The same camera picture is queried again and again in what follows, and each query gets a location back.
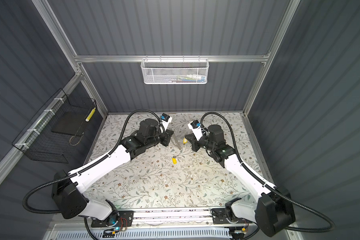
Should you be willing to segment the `yellow tagged key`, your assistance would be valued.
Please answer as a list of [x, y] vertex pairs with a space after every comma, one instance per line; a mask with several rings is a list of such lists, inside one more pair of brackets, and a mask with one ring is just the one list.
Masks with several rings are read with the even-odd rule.
[[172, 161], [173, 161], [173, 164], [176, 165], [177, 164], [177, 156], [173, 156]]

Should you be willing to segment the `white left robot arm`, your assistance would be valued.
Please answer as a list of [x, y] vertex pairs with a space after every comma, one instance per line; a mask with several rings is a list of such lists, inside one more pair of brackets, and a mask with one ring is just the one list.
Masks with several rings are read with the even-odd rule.
[[146, 152], [147, 149], [158, 144], [168, 146], [173, 131], [168, 130], [172, 117], [161, 115], [161, 121], [165, 129], [160, 134], [159, 123], [154, 119], [141, 121], [136, 135], [121, 140], [120, 145], [112, 154], [104, 154], [105, 160], [90, 167], [72, 170], [77, 176], [53, 185], [52, 198], [58, 206], [64, 219], [72, 219], [76, 216], [91, 217], [103, 221], [107, 226], [114, 226], [119, 222], [120, 215], [117, 208], [109, 201], [99, 202], [85, 196], [85, 191], [100, 178], [113, 169], [131, 161]]

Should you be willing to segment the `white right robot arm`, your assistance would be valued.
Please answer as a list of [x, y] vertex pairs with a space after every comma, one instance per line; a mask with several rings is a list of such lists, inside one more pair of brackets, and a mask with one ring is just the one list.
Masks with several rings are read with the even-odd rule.
[[205, 149], [211, 158], [232, 173], [254, 197], [250, 204], [241, 198], [226, 203], [226, 214], [230, 221], [245, 219], [256, 223], [268, 237], [274, 236], [296, 220], [292, 203], [285, 201], [266, 188], [274, 186], [271, 182], [256, 173], [246, 163], [241, 164], [235, 149], [226, 143], [224, 132], [219, 125], [211, 125], [207, 129], [201, 123], [193, 121], [188, 124], [191, 134], [185, 138], [197, 152]]

